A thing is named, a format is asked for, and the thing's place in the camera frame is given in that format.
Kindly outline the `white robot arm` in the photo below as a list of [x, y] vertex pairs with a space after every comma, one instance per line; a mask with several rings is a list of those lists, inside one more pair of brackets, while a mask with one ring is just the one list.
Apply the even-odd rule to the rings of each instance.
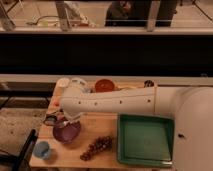
[[117, 113], [132, 118], [170, 121], [166, 141], [177, 171], [213, 171], [213, 87], [136, 88], [88, 93], [68, 87], [59, 100], [64, 119], [58, 129], [74, 125], [86, 112]]

